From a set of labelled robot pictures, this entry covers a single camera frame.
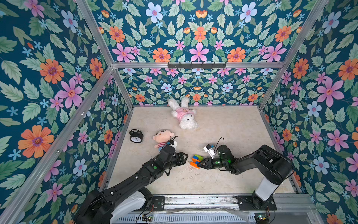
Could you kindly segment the green lego brick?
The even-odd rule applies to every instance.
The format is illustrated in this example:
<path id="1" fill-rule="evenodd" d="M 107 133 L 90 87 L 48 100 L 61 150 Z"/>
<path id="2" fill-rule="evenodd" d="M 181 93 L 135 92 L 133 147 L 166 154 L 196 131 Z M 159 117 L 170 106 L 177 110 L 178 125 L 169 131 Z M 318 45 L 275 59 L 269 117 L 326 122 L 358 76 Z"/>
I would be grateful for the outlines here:
<path id="1" fill-rule="evenodd" d="M 195 160 L 199 160 L 199 161 L 202 161 L 202 160 L 204 159 L 202 156 L 197 155 L 197 154 L 195 154 L 195 155 L 193 156 L 193 158 L 194 158 Z"/>

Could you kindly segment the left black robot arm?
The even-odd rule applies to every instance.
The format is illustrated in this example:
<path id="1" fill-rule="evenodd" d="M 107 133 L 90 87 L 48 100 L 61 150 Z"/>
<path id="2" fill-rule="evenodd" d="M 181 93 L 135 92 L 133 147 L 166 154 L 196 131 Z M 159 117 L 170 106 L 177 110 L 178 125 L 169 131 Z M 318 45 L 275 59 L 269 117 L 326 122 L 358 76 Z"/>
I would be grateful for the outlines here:
<path id="1" fill-rule="evenodd" d="M 128 213 L 153 208 L 153 195 L 146 189 L 172 168 L 186 163 L 188 155 L 167 145 L 153 159 L 145 162 L 132 176 L 103 191 L 91 191 L 74 216 L 76 224 L 113 224 Z"/>

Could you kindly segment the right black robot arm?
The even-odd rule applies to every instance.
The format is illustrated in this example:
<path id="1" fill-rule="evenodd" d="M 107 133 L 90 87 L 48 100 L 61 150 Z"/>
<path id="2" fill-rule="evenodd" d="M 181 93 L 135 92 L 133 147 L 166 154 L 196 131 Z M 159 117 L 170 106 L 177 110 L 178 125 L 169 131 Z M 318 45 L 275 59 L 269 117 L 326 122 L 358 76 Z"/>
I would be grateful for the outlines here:
<path id="1" fill-rule="evenodd" d="M 235 158 L 226 145 L 217 147 L 216 155 L 212 149 L 205 147 L 204 150 L 210 153 L 210 157 L 193 158 L 192 166 L 206 170 L 223 169 L 233 175 L 251 169 L 258 169 L 261 172 L 263 179 L 252 194 L 253 203 L 268 201 L 293 170 L 293 163 L 288 158 L 267 145 L 262 145 L 258 150 L 240 158 Z"/>

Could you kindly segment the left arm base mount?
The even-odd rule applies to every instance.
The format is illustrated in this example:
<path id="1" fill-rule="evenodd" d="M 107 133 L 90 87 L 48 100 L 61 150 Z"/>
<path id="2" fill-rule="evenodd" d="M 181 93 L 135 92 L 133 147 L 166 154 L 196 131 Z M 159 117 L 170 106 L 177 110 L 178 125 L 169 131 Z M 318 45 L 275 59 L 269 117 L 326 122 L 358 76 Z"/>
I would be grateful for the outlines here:
<path id="1" fill-rule="evenodd" d="M 153 211 L 163 211 L 165 206 L 165 197 L 164 196 L 154 196 L 148 189 L 142 188 L 139 192 L 143 195 L 145 199 L 144 205 L 140 208 L 140 211 L 144 209 L 150 210 L 153 208 Z"/>

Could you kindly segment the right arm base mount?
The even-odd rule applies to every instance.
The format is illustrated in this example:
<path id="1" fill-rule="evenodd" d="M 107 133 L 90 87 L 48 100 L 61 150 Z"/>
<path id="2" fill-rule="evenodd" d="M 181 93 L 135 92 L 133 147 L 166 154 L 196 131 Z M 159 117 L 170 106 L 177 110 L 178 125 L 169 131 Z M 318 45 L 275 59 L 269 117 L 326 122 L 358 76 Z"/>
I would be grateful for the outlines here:
<path id="1" fill-rule="evenodd" d="M 238 201 L 238 206 L 241 211 L 276 211 L 277 206 L 271 195 L 266 201 L 259 198 L 254 194 L 242 195 L 235 197 Z"/>

